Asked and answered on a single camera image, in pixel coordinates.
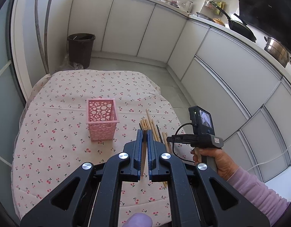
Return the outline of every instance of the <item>hand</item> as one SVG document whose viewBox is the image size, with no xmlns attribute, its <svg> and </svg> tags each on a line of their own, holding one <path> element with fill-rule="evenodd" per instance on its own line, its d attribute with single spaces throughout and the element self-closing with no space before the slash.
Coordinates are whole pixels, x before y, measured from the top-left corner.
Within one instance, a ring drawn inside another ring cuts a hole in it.
<svg viewBox="0 0 291 227">
<path fill-rule="evenodd" d="M 193 161 L 195 161 L 195 165 L 199 163 L 198 156 L 195 154 L 195 151 L 192 150 L 190 153 L 194 154 Z M 222 149 L 200 148 L 199 154 L 215 158 L 218 169 L 217 173 L 224 180 L 228 180 L 239 168 L 239 166 L 232 160 L 232 158 Z"/>
</svg>

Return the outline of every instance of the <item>pink pen holder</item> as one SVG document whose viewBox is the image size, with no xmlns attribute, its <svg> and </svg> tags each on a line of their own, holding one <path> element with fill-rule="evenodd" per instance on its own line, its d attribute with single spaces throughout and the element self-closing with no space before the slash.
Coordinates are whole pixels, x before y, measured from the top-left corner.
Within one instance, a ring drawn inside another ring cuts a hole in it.
<svg viewBox="0 0 291 227">
<path fill-rule="evenodd" d="M 86 111 L 91 141 L 112 140 L 119 123 L 115 99 L 87 99 Z"/>
</svg>

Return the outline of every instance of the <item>person's arm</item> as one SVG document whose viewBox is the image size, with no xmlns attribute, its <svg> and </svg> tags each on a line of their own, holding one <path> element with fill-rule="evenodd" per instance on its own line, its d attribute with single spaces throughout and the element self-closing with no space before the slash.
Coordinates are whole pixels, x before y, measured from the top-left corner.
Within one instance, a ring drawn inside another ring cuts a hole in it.
<svg viewBox="0 0 291 227">
<path fill-rule="evenodd" d="M 264 213 L 268 217 L 270 225 L 273 225 L 288 207 L 289 203 L 286 199 L 280 197 L 272 189 L 268 189 L 255 175 L 251 175 L 237 166 L 223 150 L 206 148 L 199 149 L 199 153 L 215 158 L 219 176 Z M 195 164 L 198 163 L 197 155 L 193 156 L 193 160 Z"/>
<path fill-rule="evenodd" d="M 268 217 L 270 225 L 273 225 L 281 217 L 289 205 L 285 198 L 269 189 L 255 175 L 249 174 L 241 167 L 227 182 L 264 213 Z"/>
</svg>

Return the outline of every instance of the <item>cherry print tablecloth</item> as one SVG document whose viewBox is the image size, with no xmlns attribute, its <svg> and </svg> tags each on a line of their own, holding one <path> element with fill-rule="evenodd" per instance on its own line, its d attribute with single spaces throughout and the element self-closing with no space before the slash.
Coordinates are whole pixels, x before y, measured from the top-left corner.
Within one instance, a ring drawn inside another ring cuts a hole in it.
<svg viewBox="0 0 291 227">
<path fill-rule="evenodd" d="M 136 139 L 146 108 L 162 131 L 174 134 L 180 126 L 160 88 L 139 72 L 57 72 L 33 91 L 21 119 L 12 165 L 13 200 L 20 218 L 83 162 L 104 163 L 122 152 L 125 143 Z M 120 123 L 113 140 L 91 142 L 87 98 L 116 100 Z M 188 145 L 176 144 L 175 151 L 192 159 Z M 140 182 L 123 183 L 119 226 L 136 212 L 149 215 L 153 226 L 171 220 L 168 190 L 149 180 L 147 161 L 144 172 Z"/>
</svg>

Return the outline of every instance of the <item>cabinet door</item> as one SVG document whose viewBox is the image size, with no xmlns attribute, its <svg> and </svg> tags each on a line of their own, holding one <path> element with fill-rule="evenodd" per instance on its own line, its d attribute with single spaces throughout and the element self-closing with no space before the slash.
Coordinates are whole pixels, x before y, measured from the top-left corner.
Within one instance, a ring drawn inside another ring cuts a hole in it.
<svg viewBox="0 0 291 227">
<path fill-rule="evenodd" d="M 93 50 L 100 51 L 113 0 L 73 0 L 69 35 L 91 33 L 96 36 Z"/>
<path fill-rule="evenodd" d="M 241 130 L 229 137 L 224 142 L 222 149 L 234 160 L 237 165 L 246 171 L 257 165 L 255 156 L 252 153 L 249 143 Z M 254 167 L 248 172 L 256 175 L 260 181 L 263 181 L 258 167 Z"/>
<path fill-rule="evenodd" d="M 185 23 L 184 16 L 156 5 L 137 56 L 167 62 Z"/>
<path fill-rule="evenodd" d="M 207 31 L 208 26 L 204 24 L 190 20 L 186 22 L 168 61 L 168 65 L 179 79 L 183 77 Z"/>
<path fill-rule="evenodd" d="M 278 88 L 265 104 L 277 124 L 291 159 L 291 86 L 282 79 Z"/>
<path fill-rule="evenodd" d="M 153 9 L 146 0 L 114 0 L 102 51 L 136 56 Z"/>
<path fill-rule="evenodd" d="M 280 156 L 281 137 L 278 137 L 272 120 L 268 120 L 264 109 L 259 110 L 242 128 L 258 163 L 263 181 L 266 182 L 287 168 L 284 155 Z"/>
<path fill-rule="evenodd" d="M 200 60 L 193 60 L 182 79 L 198 106 L 210 112 L 215 134 L 224 140 L 234 134 L 249 117 L 241 110 L 233 93 Z"/>
<path fill-rule="evenodd" d="M 270 63 L 237 40 L 209 30 L 197 55 L 234 91 L 251 115 L 279 82 Z"/>
</svg>

